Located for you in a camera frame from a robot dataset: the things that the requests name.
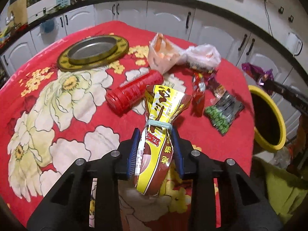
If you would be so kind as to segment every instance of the black countertop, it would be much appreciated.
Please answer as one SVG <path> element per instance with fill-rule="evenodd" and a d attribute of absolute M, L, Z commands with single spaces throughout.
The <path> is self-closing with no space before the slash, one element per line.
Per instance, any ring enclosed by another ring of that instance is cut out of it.
<path fill-rule="evenodd" d="M 121 1 L 121 0 L 85 0 L 79 3 L 76 3 L 75 5 L 70 5 L 66 8 L 60 9 L 53 14 L 47 14 L 33 21 L 32 23 L 30 23 L 28 27 L 24 29 L 23 31 L 18 32 L 15 35 L 13 35 L 10 41 L 0 49 L 0 55 L 3 54 L 3 52 L 7 50 L 22 35 L 34 29 L 35 27 L 39 26 L 42 22 L 48 19 L 54 18 L 63 13 L 66 13 L 68 11 L 71 11 L 73 9 L 80 8 L 83 6 L 88 6 L 88 5 L 92 5 L 96 3 L 103 3 L 103 2 L 113 2 L 113 1 Z M 293 57 L 293 55 L 279 41 L 277 41 L 275 38 L 269 35 L 266 31 L 264 31 L 257 25 L 253 24 L 252 22 L 248 21 L 247 19 L 229 10 L 223 9 L 221 7 L 218 7 L 218 6 L 209 4 L 209 3 L 198 1 L 198 0 L 147 0 L 147 1 L 165 2 L 165 3 L 176 4 L 176 5 L 182 5 L 182 6 L 186 6 L 186 7 L 193 8 L 193 9 L 197 8 L 197 9 L 205 10 L 210 13 L 224 17 L 228 19 L 229 21 L 232 21 L 238 24 L 239 26 L 251 31 L 258 37 L 260 37 L 263 41 L 271 45 L 275 50 L 277 50 L 294 67 L 294 69 L 299 73 L 299 75 L 308 85 L 308 73 L 303 69 L 301 64 Z"/>

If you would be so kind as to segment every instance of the red tablecloth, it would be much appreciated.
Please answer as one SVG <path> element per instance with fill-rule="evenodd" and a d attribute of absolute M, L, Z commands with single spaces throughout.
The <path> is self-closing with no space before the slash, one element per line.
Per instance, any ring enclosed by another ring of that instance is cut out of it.
<path fill-rule="evenodd" d="M 135 48 L 108 67 L 75 73 L 57 69 L 57 58 L 64 49 L 88 36 L 110 33 L 126 38 L 130 47 Z M 143 129 L 144 102 L 119 117 L 110 110 L 104 96 L 106 90 L 148 70 L 147 46 L 154 35 L 118 21 L 84 29 L 38 53 L 1 89 L 0 195 L 22 224 L 26 225 L 43 196 L 76 158 L 99 159 L 116 149 L 119 142 L 129 139 L 135 127 Z M 182 48 L 192 45 L 181 39 L 169 39 Z M 188 69 L 174 67 L 165 75 L 165 85 L 191 95 L 191 74 Z M 226 60 L 219 65 L 217 80 L 245 105 L 228 133 L 222 137 L 206 117 L 192 116 L 191 107 L 174 125 L 194 148 L 216 160 L 234 158 L 249 173 L 254 111 L 247 83 L 241 71 Z M 206 105 L 212 98 L 207 91 Z M 91 225 L 95 182 L 92 189 Z M 173 166 L 168 174 L 166 196 L 142 197 L 124 181 L 119 182 L 119 193 L 124 230 L 186 229 L 191 183 L 182 182 Z"/>

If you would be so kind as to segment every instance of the red cylindrical container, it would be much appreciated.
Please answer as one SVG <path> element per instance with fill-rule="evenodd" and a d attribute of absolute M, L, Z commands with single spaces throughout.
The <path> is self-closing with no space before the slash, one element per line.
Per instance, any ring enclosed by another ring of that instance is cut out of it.
<path fill-rule="evenodd" d="M 105 98 L 112 110 L 121 114 L 144 96 L 147 85 L 157 85 L 163 82 L 164 77 L 160 72 L 152 69 L 135 80 L 108 91 Z"/>

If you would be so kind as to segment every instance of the power cord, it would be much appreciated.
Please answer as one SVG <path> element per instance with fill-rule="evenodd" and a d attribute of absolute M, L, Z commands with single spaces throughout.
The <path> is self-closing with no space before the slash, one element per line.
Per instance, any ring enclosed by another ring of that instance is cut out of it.
<path fill-rule="evenodd" d="M 267 12 L 267 9 L 266 9 L 266 1 L 267 0 L 264 0 L 264 7 L 265 7 L 265 14 L 266 14 L 266 17 L 267 17 L 267 21 L 268 21 L 268 23 L 269 23 L 269 27 L 270 27 L 270 32 L 271 32 L 271 34 L 272 34 L 272 37 L 274 37 L 273 36 L 273 32 L 272 32 L 272 27 L 271 27 L 271 25 L 270 25 L 270 16 L 269 16 L 269 13 Z"/>

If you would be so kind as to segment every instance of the rubber band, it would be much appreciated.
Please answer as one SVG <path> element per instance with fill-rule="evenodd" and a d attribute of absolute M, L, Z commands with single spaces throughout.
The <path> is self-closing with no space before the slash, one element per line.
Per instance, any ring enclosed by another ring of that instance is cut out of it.
<path fill-rule="evenodd" d="M 148 119 L 147 123 L 145 124 L 145 127 L 147 127 L 149 125 L 156 126 L 156 127 L 164 127 L 168 130 L 172 130 L 172 124 L 168 123 L 168 122 L 160 122 L 160 121 Z"/>

